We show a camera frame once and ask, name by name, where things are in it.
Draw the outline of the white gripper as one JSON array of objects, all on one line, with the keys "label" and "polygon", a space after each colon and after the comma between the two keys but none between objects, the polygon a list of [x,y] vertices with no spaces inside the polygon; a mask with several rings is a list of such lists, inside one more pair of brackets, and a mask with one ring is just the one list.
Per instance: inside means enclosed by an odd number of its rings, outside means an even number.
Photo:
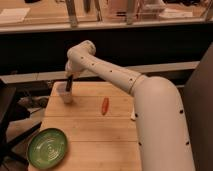
[{"label": "white gripper", "polygon": [[73,78],[76,79],[80,76],[80,74],[84,71],[84,68],[75,62],[70,60],[67,61],[65,65],[65,74],[67,79],[66,91],[69,92],[72,89]]}]

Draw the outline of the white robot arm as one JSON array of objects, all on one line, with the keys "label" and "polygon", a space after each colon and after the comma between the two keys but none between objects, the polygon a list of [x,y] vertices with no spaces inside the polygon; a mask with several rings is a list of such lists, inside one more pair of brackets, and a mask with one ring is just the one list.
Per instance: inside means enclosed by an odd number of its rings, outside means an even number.
[{"label": "white robot arm", "polygon": [[95,56],[83,41],[67,52],[66,74],[97,74],[133,97],[142,171],[196,171],[185,110],[177,87],[168,79],[148,77]]}]

